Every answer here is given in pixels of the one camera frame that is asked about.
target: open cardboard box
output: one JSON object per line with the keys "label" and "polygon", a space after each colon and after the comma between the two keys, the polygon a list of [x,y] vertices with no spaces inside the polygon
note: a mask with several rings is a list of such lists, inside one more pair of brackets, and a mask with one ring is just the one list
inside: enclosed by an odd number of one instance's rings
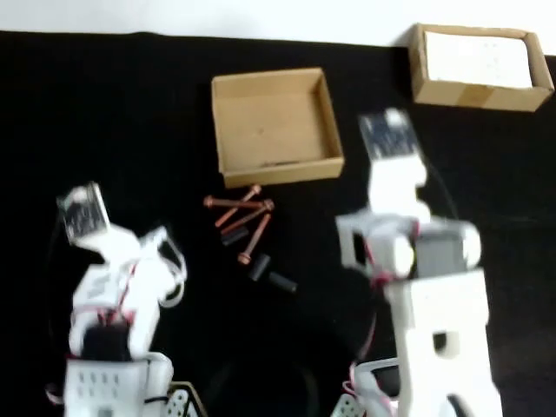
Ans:
{"label": "open cardboard box", "polygon": [[[433,81],[428,77],[425,32],[447,35],[499,36],[522,39],[527,47],[529,70],[533,87],[511,89],[482,84]],[[537,35],[515,29],[468,28],[417,24],[409,45],[411,84],[417,103],[446,106],[477,107],[482,109],[535,111],[554,92],[553,80]]]}
{"label": "open cardboard box", "polygon": [[227,188],[340,175],[340,137],[320,68],[217,76],[212,109]]}

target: copper bolt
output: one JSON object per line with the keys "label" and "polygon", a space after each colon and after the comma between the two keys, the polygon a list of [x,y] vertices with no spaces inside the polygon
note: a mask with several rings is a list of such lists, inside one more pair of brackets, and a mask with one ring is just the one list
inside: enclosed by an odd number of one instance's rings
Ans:
{"label": "copper bolt", "polygon": [[237,200],[222,200],[214,198],[212,195],[207,195],[202,201],[205,207],[244,207],[245,209],[260,209],[263,207],[262,202],[238,202]]}
{"label": "copper bolt", "polygon": [[259,208],[258,210],[254,211],[249,215],[246,215],[245,217],[242,217],[240,220],[233,222],[226,228],[223,228],[221,233],[225,235],[229,231],[234,230],[235,228],[239,228],[241,225],[255,219],[257,216],[261,215],[265,211],[272,211],[275,207],[275,204],[272,202],[272,200],[265,200],[264,202],[262,202],[262,204],[263,207]]}
{"label": "copper bolt", "polygon": [[257,226],[257,230],[253,233],[253,237],[251,237],[251,240],[249,241],[249,245],[247,245],[245,250],[237,256],[239,263],[249,265],[251,262],[251,252],[253,252],[253,249],[255,249],[255,246],[257,246],[257,243],[261,239],[262,232],[264,232],[264,229],[267,227],[270,217],[271,215],[268,213],[262,217],[259,226]]}
{"label": "copper bolt", "polygon": [[[247,202],[249,200],[251,200],[251,198],[255,195],[255,194],[259,194],[261,192],[261,186],[260,185],[252,185],[251,189],[249,190],[249,192],[243,196],[242,198],[242,202]],[[220,219],[218,219],[215,222],[215,226],[216,227],[220,227],[222,224],[224,224],[232,215],[235,214],[235,212],[237,211],[237,207],[233,207],[230,210],[228,210],[226,213],[224,213],[222,215],[222,217]]]}

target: white paper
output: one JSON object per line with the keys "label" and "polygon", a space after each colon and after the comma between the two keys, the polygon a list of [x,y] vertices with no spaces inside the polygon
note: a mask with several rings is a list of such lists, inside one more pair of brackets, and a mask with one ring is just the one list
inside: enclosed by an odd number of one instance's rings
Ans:
{"label": "white paper", "polygon": [[515,89],[533,86],[523,40],[425,32],[428,77]]}

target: black table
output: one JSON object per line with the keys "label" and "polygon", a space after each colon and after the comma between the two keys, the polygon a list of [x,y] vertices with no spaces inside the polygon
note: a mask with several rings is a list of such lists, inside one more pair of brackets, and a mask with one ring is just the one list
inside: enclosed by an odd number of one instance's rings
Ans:
{"label": "black table", "polygon": [[[266,415],[306,415],[305,385],[314,381],[321,415],[329,415],[375,308],[369,359],[395,354],[387,308],[371,300],[364,279],[341,268],[334,217],[366,202],[368,161],[356,116],[399,107],[412,117],[460,216],[480,227],[491,362],[505,416],[553,415],[556,100],[535,114],[416,105],[404,49],[0,33],[0,51],[6,192],[17,210],[8,226],[21,222],[11,260],[34,278],[18,310],[17,348],[29,358],[24,376],[33,378],[29,389],[45,408],[43,383],[63,375],[72,291],[95,259],[60,236],[44,272],[55,196],[95,180],[113,222],[139,234],[169,224],[186,255],[185,299],[162,312],[154,341],[174,362],[175,379],[193,381],[213,415],[237,415],[241,401],[251,404],[244,415],[262,415],[265,403],[272,404]],[[556,59],[548,62],[554,77]],[[346,165],[337,180],[265,188],[277,210],[261,245],[277,270],[299,282],[298,295],[288,297],[245,279],[202,207],[206,194],[223,191],[209,83],[221,74],[312,66],[326,72]],[[434,179],[421,195],[449,214]],[[15,285],[29,291],[26,280]],[[235,371],[219,392],[227,369]]]}

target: robotic arm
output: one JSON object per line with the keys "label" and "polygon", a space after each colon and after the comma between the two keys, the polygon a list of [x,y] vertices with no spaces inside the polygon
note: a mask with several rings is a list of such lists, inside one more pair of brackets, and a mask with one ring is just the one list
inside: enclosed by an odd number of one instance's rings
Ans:
{"label": "robotic arm", "polygon": [[[431,215],[417,200],[427,170],[404,113],[365,116],[360,127],[371,160],[368,206],[336,218],[341,261],[384,288],[398,354],[354,369],[361,412],[455,417],[459,409],[466,417],[501,417],[488,360],[485,280],[477,268],[479,232],[470,222]],[[437,334],[447,341],[440,349],[434,346]],[[380,390],[372,373],[393,364],[400,371],[396,399]],[[339,403],[333,415],[343,415],[341,410]]]}
{"label": "robotic arm", "polygon": [[74,357],[68,360],[65,413],[158,417],[164,403],[152,399],[166,397],[173,368],[149,347],[159,305],[174,307],[183,296],[183,255],[165,228],[139,239],[110,224],[95,183],[72,189],[58,199],[58,207],[69,242],[105,260],[89,266],[73,296],[69,349]]}

